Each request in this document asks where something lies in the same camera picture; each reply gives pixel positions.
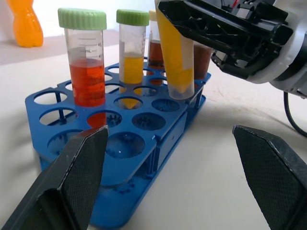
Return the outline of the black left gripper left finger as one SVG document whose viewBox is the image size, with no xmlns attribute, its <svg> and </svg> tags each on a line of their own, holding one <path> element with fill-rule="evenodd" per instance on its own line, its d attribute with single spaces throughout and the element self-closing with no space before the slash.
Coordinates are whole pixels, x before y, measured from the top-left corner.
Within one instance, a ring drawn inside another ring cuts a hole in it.
<svg viewBox="0 0 307 230">
<path fill-rule="evenodd" d="M 107 139 L 107 126 L 72 137 L 39 174 L 1 230 L 87 230 Z"/>
</svg>

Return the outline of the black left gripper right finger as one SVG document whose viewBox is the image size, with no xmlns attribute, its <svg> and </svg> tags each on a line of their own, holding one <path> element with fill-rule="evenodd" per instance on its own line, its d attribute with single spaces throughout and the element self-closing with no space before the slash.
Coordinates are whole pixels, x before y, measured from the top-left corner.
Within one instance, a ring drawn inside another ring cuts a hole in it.
<svg viewBox="0 0 307 230">
<path fill-rule="evenodd" d="M 271 230 L 307 230 L 307 163 L 280 137 L 235 125 L 249 188 Z"/>
</svg>

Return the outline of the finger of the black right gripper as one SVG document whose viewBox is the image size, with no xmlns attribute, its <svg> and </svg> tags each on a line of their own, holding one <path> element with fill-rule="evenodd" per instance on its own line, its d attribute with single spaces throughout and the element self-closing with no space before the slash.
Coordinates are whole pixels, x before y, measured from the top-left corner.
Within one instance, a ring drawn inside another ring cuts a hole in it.
<svg viewBox="0 0 307 230">
<path fill-rule="evenodd" d="M 262 43 L 282 47 L 293 34 L 288 13 L 262 0 L 240 2 L 232 12 L 205 0 L 165 0 L 158 9 L 182 36 L 226 54 L 251 56 Z"/>
</svg>

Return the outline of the yellow liquid tube white label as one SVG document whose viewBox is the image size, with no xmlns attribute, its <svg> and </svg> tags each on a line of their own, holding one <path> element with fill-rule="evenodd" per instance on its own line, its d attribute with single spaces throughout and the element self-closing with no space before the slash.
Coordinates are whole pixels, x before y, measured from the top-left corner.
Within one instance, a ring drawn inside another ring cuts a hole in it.
<svg viewBox="0 0 307 230">
<path fill-rule="evenodd" d="M 158 9 L 160 1 L 166 0 L 154 2 L 168 93 L 173 99 L 185 100 L 194 95 L 194 43 L 182 36 Z"/>
</svg>

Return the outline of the brown liquid test tube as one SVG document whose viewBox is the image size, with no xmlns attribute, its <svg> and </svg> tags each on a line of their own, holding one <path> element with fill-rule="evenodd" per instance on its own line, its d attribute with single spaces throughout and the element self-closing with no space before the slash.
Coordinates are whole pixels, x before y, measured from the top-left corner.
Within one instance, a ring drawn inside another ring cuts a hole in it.
<svg viewBox="0 0 307 230">
<path fill-rule="evenodd" d="M 202 80 L 207 76 L 213 49 L 194 45 L 194 79 Z"/>
</svg>

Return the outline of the blue test tube rack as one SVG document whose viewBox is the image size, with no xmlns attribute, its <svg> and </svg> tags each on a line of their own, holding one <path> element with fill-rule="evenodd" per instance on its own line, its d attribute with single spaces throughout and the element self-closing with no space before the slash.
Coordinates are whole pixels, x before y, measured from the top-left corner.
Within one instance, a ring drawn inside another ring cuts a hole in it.
<svg viewBox="0 0 307 230">
<path fill-rule="evenodd" d="M 187 100 L 168 94 L 163 70 L 144 64 L 141 84 L 119 81 L 119 65 L 106 67 L 106 102 L 75 105 L 70 81 L 46 88 L 25 100 L 32 143 L 46 168 L 78 132 L 90 128 L 94 114 L 106 116 L 109 139 L 102 180 L 90 225 L 102 230 L 124 226 L 146 195 L 190 124 L 206 102 L 202 90 L 211 75 L 195 81 Z"/>
</svg>

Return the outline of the brown liquid tube cream cap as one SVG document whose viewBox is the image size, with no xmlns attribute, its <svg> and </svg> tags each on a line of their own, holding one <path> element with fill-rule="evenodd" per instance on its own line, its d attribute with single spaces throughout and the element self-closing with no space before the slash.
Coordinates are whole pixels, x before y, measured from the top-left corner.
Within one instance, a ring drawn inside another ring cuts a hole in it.
<svg viewBox="0 0 307 230">
<path fill-rule="evenodd" d="M 161 49 L 156 11 L 149 11 L 149 47 L 148 47 L 148 67 L 157 70 L 164 70 L 164 60 Z"/>
</svg>

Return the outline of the red liquid tube green cap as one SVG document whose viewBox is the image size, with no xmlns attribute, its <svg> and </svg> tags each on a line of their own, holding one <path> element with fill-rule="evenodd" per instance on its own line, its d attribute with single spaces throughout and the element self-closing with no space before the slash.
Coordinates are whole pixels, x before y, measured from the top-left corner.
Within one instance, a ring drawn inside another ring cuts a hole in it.
<svg viewBox="0 0 307 230">
<path fill-rule="evenodd" d="M 74 102 L 81 107 L 105 103 L 103 31 L 106 13 L 97 10 L 59 8 L 64 29 Z"/>
</svg>

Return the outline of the yellow liquid tube green cap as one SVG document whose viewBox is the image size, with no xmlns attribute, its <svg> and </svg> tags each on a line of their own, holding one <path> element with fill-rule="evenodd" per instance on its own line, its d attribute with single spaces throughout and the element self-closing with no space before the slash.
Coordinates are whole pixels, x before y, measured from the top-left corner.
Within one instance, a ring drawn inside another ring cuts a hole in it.
<svg viewBox="0 0 307 230">
<path fill-rule="evenodd" d="M 118 9 L 116 20 L 119 23 L 119 81 L 129 85 L 140 84 L 149 13 Z"/>
</svg>

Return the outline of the orange plastic bottle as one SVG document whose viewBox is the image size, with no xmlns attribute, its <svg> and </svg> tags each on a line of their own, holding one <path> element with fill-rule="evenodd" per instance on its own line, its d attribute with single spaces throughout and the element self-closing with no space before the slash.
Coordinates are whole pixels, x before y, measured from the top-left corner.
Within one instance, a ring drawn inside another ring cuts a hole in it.
<svg viewBox="0 0 307 230">
<path fill-rule="evenodd" d="M 21 47 L 41 47 L 43 31 L 33 9 L 34 0 L 6 0 L 13 14 L 13 33 Z"/>
</svg>

